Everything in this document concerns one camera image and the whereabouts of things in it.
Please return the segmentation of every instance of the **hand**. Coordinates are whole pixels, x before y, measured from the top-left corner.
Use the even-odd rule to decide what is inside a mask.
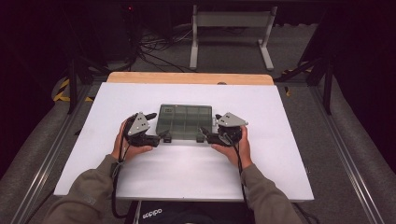
[[[119,155],[120,155],[120,141],[122,138],[122,131],[125,126],[125,123],[126,120],[120,126],[119,134],[117,134],[116,141],[114,142],[113,152],[111,152],[110,154],[117,160],[119,159]],[[125,156],[125,161],[130,161],[136,155],[152,150],[152,146],[143,146],[143,147],[130,146],[125,138],[123,139],[122,147],[125,148],[124,150],[129,148]]]
[[[239,156],[241,157],[242,162],[242,169],[247,168],[249,165],[253,163],[250,158],[250,144],[248,142],[248,129],[246,126],[241,126],[242,130],[242,138],[239,141]],[[225,155],[228,160],[234,166],[238,167],[238,156],[236,155],[235,150],[233,147],[223,147],[217,144],[213,144],[212,147],[220,152],[221,154]]]

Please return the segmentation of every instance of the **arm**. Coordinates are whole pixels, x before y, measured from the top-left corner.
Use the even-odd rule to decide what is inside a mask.
[[[239,155],[242,162],[241,181],[248,189],[248,203],[254,211],[256,223],[302,223],[286,195],[273,181],[262,175],[250,158],[248,129],[241,126],[242,139],[239,141]],[[235,166],[238,164],[236,152],[231,147],[212,145],[224,154]]]
[[[241,180],[247,186],[256,223],[302,223],[286,195],[255,164],[244,169]]]
[[[44,217],[43,223],[101,223],[106,207],[106,199],[113,191],[112,164],[120,155],[120,141],[123,126],[114,143],[113,152],[106,155],[102,163],[77,177],[69,193],[52,205]],[[152,147],[130,147],[125,160],[129,161],[137,154],[150,151]]]

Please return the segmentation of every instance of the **metal rail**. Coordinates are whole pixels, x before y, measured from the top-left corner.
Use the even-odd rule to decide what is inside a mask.
[[[373,198],[370,195],[370,192],[367,189],[366,184],[364,183],[364,180],[362,179],[361,174],[355,165],[355,162],[349,154],[347,146],[343,138],[341,137],[341,134],[339,133],[338,128],[332,119],[332,116],[327,114],[325,108],[322,105],[322,96],[320,94],[320,91],[317,87],[309,87],[309,90],[311,91],[315,102],[317,103],[318,108],[323,115],[323,118],[326,121],[326,124],[332,134],[332,138],[336,144],[338,156],[340,157],[341,162],[344,164],[346,173],[349,176],[350,182],[352,183],[352,186],[356,191],[359,200],[361,201],[361,205],[367,217],[369,218],[370,223],[384,223],[384,220],[379,214]]]
[[[52,170],[52,167],[63,148],[66,134],[70,126],[73,124],[76,114],[80,110],[81,106],[84,104],[85,98],[87,97],[89,90],[90,86],[82,86],[82,90],[78,95],[78,104],[76,106],[76,109],[70,115],[66,116],[64,123],[62,124],[61,130],[56,136],[51,148],[49,149],[47,157],[41,164],[40,169],[35,174],[35,178],[30,188],[27,190],[20,204],[20,207],[14,215],[14,218],[12,218],[11,224],[24,223],[26,221],[26,218],[28,218],[28,216],[30,215],[33,205],[35,205],[35,201],[37,200],[41,190],[43,189],[44,184],[46,183],[50,174],[50,171]]]

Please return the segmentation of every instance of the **dark background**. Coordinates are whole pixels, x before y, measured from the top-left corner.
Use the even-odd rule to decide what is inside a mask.
[[[73,57],[82,55],[101,65],[134,57],[122,14],[128,6],[79,3],[61,7],[56,1],[7,0],[0,7],[0,176],[53,107],[52,89],[66,76]],[[139,15],[134,20],[168,38],[173,26],[191,21],[191,6],[133,7],[133,14]],[[276,24],[319,23],[325,9],[280,7]],[[395,15],[389,4],[370,1],[349,10],[356,13],[345,17],[350,26],[335,55],[334,74],[354,113],[395,172],[396,76],[392,66],[396,63],[396,37],[391,32]],[[314,56],[326,41],[325,35],[312,41]]]

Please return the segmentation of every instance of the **gray jacket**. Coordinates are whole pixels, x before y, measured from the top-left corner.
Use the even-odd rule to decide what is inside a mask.
[[[106,155],[102,163],[73,183],[69,193],[52,205],[43,223],[102,223],[106,200],[113,191],[111,165],[117,160]],[[256,223],[302,223],[286,195],[265,178],[255,164],[242,172],[248,203]]]

